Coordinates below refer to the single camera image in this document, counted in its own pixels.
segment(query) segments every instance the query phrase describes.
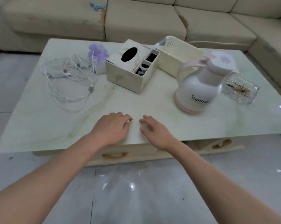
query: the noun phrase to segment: drawer handle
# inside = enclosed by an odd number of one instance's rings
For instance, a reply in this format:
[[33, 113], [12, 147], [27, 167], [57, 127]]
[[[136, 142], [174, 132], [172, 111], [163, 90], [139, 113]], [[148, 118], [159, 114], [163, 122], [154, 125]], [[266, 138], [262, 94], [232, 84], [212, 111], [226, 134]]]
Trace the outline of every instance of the drawer handle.
[[111, 154], [103, 154], [102, 157], [107, 158], [107, 159], [120, 159], [120, 158], [126, 157], [128, 155], [129, 155], [129, 152], [123, 152], [119, 156], [114, 156], [114, 155], [111, 155]]
[[224, 148], [224, 147], [229, 146], [230, 144], [232, 144], [232, 140], [231, 139], [227, 139], [227, 140], [224, 140], [221, 144], [212, 146], [212, 148], [213, 149]]

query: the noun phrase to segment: coffee table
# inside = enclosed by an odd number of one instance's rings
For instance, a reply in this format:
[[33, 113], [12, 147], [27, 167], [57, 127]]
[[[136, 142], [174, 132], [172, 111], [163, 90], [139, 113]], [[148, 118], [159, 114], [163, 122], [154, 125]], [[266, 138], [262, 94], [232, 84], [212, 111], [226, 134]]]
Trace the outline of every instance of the coffee table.
[[[281, 96], [237, 50], [225, 52], [235, 58], [240, 75], [260, 87], [254, 103], [247, 107], [220, 94], [206, 112], [188, 114], [174, 102], [176, 79], [157, 69], [140, 95], [107, 81], [105, 74], [98, 75], [85, 107], [78, 113], [68, 112], [47, 91], [47, 79], [40, 64], [73, 53], [86, 54], [91, 43], [103, 44], [110, 53], [121, 45], [66, 39], [48, 41], [0, 138], [0, 153], [31, 151], [36, 156], [58, 153], [90, 132], [102, 115], [111, 112], [127, 113], [134, 118], [128, 136], [119, 145], [100, 151], [89, 166], [170, 158], [168, 153], [151, 146], [139, 132], [138, 120], [144, 114], [164, 123], [177, 139], [186, 141], [199, 154], [241, 149], [242, 145], [233, 142], [238, 136], [281, 134]], [[65, 88], [64, 92], [72, 96], [85, 90], [75, 83]]]

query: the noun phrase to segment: perforated basket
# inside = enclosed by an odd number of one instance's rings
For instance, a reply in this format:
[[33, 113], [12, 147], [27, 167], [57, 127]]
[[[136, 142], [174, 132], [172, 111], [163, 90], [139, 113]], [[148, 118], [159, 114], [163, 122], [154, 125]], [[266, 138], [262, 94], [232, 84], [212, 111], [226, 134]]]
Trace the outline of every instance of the perforated basket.
[[174, 36], [165, 37], [155, 48], [160, 52], [157, 67], [175, 77], [182, 64], [205, 58], [202, 50]]

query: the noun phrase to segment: glass ashtray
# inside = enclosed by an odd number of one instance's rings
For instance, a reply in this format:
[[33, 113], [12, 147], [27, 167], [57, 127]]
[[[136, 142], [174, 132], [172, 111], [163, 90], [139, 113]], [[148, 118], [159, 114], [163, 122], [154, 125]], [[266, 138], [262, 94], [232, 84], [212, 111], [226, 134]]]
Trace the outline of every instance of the glass ashtray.
[[255, 100], [260, 88], [239, 75], [233, 75], [225, 80], [222, 91], [236, 100], [240, 105], [250, 105]]

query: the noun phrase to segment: marble tabletop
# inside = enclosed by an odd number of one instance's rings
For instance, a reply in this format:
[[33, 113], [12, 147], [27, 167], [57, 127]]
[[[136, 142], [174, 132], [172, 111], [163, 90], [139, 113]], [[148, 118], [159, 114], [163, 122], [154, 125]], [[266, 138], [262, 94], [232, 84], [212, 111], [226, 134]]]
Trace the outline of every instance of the marble tabletop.
[[[71, 113], [58, 106], [47, 90], [47, 79], [40, 64], [53, 58], [87, 54], [93, 41], [50, 39], [26, 85], [12, 116], [0, 138], [0, 153], [64, 149], [90, 132], [104, 114], [123, 112], [133, 117], [123, 145], [148, 143], [139, 132], [139, 119], [151, 115], [164, 123], [179, 140], [197, 140], [281, 133], [281, 96], [262, 76], [246, 56], [237, 50], [225, 50], [232, 55], [240, 75], [260, 87], [253, 104], [244, 107], [221, 93], [210, 108], [191, 115], [174, 102], [176, 79], [157, 69], [142, 94], [138, 95], [98, 75], [94, 91], [85, 107]], [[121, 43], [103, 44], [110, 53]], [[62, 81], [60, 88], [70, 96], [79, 96], [85, 87]]]

